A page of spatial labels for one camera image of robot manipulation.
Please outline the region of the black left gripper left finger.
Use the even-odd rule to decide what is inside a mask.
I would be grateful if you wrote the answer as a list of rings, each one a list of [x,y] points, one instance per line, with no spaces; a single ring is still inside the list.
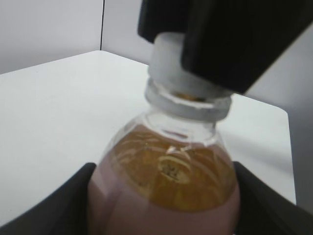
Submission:
[[[86,163],[45,200],[1,226],[2,235],[86,235],[88,183],[96,164]]]

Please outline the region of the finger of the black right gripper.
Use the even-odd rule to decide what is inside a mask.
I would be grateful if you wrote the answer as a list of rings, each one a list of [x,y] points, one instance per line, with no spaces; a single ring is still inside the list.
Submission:
[[[312,21],[311,0],[196,0],[181,64],[245,93]]]
[[[137,33],[153,43],[163,32],[186,32],[188,25],[187,0],[143,0],[141,3]]]

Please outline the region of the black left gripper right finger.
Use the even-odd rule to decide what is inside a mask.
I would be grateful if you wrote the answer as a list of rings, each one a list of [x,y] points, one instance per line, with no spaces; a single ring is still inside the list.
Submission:
[[[236,235],[311,235],[313,216],[278,194],[239,162],[240,189]]]

